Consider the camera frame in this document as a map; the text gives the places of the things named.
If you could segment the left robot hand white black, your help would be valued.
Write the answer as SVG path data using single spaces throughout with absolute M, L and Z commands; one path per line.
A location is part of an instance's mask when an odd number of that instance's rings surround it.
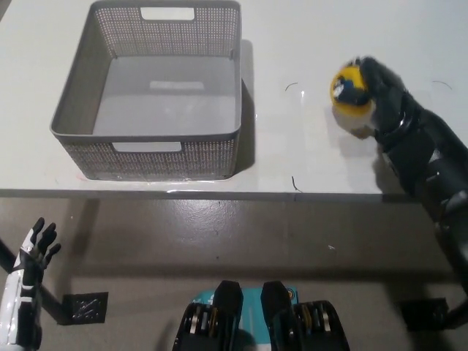
M 54 222 L 40 217 L 26 234 L 1 297 L 1 349 L 38 350 L 42 342 L 41 287 L 52 257 L 61 250 Z

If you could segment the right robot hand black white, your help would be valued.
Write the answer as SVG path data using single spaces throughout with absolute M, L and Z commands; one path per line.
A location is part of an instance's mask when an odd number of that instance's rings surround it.
M 356 88 L 357 97 L 352 98 L 355 106 L 365 102 L 374 103 L 371 120 L 374 136 L 382 143 L 386 135 L 394 133 L 404 119 L 404 111 L 416 105 L 403 80 L 392 69 L 371 56 L 355 60 L 363 88 Z

